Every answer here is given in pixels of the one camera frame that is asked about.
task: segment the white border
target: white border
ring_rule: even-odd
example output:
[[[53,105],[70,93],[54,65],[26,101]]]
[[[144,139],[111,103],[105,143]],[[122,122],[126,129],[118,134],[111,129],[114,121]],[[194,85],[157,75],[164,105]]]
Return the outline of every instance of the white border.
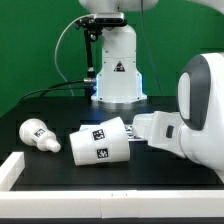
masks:
[[[7,175],[3,172],[5,164],[11,164],[11,171]],[[13,170],[21,173],[23,164],[23,153],[13,153],[0,168],[0,177],[5,176],[4,180],[10,180],[11,176],[16,177],[10,173]],[[27,192],[8,190],[7,188],[5,192],[0,192],[0,218],[224,217],[223,190]]]

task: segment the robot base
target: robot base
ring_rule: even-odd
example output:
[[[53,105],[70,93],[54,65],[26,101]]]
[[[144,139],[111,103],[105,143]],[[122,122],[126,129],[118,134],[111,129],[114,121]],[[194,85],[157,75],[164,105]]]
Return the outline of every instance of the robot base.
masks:
[[[147,98],[144,100],[139,100],[131,103],[111,103],[111,102],[92,100],[92,105],[94,107],[100,107],[109,110],[131,110],[134,108],[147,105]]]

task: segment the sticker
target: sticker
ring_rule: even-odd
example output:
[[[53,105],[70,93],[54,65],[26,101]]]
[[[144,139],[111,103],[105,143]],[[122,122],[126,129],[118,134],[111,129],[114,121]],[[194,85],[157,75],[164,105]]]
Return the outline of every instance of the sticker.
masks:
[[[106,138],[103,129],[93,131],[92,134],[94,141],[99,141],[101,139]]]
[[[97,153],[97,158],[98,159],[106,159],[109,157],[109,151],[107,148],[105,149],[97,149],[96,150]]]
[[[37,138],[40,138],[44,133],[45,133],[45,131],[43,129],[39,129],[37,132],[34,133],[34,135]]]
[[[115,72],[125,72],[124,66],[121,61],[118,62],[116,68],[114,69]]]

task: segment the warning label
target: warning label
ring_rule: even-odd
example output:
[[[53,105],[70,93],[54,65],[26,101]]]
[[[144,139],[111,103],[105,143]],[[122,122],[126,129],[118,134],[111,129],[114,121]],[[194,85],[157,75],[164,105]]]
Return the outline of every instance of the warning label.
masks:
[[[125,72],[124,66],[121,61],[118,62],[116,68],[114,69],[115,72]]]

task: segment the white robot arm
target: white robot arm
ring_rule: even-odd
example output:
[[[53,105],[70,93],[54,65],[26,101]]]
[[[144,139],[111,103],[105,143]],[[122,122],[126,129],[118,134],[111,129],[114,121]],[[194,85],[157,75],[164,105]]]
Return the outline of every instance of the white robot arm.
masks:
[[[91,13],[141,11],[141,0],[79,0]],[[151,9],[158,0],[142,0],[144,10]]]
[[[182,158],[224,171],[224,54],[195,56],[178,84],[180,113],[137,115],[133,133]]]
[[[94,17],[112,21],[113,13],[153,8],[158,0],[80,0]],[[102,30],[102,69],[96,76],[95,106],[108,109],[129,109],[144,103],[142,75],[136,68],[136,33],[129,25]]]

